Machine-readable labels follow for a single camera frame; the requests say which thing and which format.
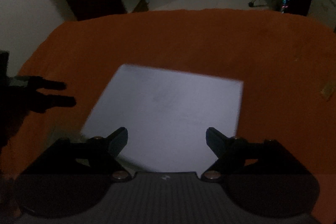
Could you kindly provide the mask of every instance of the white paper sheet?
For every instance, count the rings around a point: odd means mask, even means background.
[[[205,132],[235,135],[243,83],[191,73],[122,65],[82,133],[106,137],[128,130],[120,156],[147,170],[202,174],[217,159]]]

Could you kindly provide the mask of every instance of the screw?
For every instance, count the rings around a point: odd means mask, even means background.
[[[112,177],[117,180],[124,180],[128,177],[128,173],[126,171],[116,171],[112,174]]]
[[[207,178],[207,179],[219,179],[221,177],[221,173],[219,173],[218,171],[215,171],[215,170],[210,170],[210,171],[207,171],[204,173],[204,176]]]

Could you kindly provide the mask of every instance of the orange fabric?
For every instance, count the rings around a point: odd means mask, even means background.
[[[336,35],[310,18],[272,11],[178,10],[65,22],[20,74],[66,82],[58,94],[74,95],[77,106],[31,113],[3,149],[3,171],[21,172],[53,128],[77,134],[124,63],[243,80],[238,135],[277,139],[318,174],[313,215],[336,220],[336,96],[327,102],[320,95],[336,80]]]

